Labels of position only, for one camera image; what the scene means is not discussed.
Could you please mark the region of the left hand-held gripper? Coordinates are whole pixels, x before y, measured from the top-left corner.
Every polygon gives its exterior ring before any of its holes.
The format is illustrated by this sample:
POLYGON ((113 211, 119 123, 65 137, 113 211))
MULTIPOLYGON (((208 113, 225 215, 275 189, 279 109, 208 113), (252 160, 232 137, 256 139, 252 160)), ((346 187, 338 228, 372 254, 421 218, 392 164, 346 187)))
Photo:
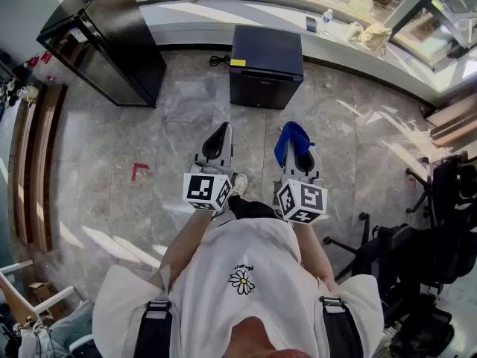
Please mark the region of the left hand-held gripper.
POLYGON ((232 157, 232 125, 207 130, 195 145, 196 162, 183 175, 183 200, 196 210, 222 210, 233 187, 232 157))

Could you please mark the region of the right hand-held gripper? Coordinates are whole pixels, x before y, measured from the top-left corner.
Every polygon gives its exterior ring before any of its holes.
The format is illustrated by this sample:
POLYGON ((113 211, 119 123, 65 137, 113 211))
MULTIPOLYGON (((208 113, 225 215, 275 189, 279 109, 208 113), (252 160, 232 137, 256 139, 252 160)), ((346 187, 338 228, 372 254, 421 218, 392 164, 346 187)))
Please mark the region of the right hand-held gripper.
MULTIPOLYGON (((303 170, 308 179, 320 177, 321 159, 313 147, 303 155, 303 170)), ((327 189, 298 181, 302 176, 303 172, 297 167, 294 143, 289 140, 282 168, 282 179, 287 181, 277 192, 282 217, 287 222, 312 223, 326 213, 327 189)))

